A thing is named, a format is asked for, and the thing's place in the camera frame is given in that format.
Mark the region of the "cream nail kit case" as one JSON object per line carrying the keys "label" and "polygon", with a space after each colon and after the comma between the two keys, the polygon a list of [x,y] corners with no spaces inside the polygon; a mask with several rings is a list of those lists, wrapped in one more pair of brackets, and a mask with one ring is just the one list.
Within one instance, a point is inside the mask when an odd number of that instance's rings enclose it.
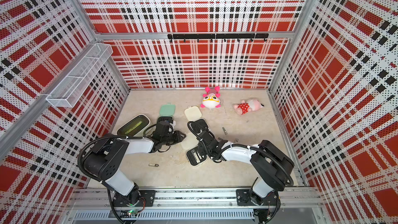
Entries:
{"label": "cream nail kit case", "polygon": [[198,146],[186,152],[186,158],[192,167],[197,167],[207,160],[207,154],[201,153]]}
{"label": "cream nail kit case", "polygon": [[184,110],[184,115],[188,121],[197,121],[202,118],[202,112],[197,106],[189,106]]}

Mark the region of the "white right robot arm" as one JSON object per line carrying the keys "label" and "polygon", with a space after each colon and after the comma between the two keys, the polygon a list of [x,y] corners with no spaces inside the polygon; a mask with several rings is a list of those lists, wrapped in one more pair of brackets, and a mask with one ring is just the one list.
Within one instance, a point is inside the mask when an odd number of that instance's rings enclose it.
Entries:
{"label": "white right robot arm", "polygon": [[294,186],[291,177],[294,162],[270,141],[263,140],[260,144],[244,145],[216,139],[203,119],[189,121],[187,126],[198,140],[200,154],[210,158],[214,163],[238,161],[255,168],[259,176],[248,196],[241,198],[243,202],[261,206],[270,195],[278,197],[278,193],[286,187]]}

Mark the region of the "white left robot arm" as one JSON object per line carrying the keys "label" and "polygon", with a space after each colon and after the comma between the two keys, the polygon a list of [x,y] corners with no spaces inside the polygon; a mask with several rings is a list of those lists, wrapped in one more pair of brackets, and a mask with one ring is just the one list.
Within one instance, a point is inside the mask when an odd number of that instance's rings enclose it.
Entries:
{"label": "white left robot arm", "polygon": [[119,169],[124,157],[136,153],[162,152],[163,146],[181,143],[186,134],[175,130],[172,117],[160,117],[158,122],[143,129],[141,136],[107,134],[85,145],[77,158],[81,172],[105,186],[111,204],[115,206],[146,205],[137,183]]}

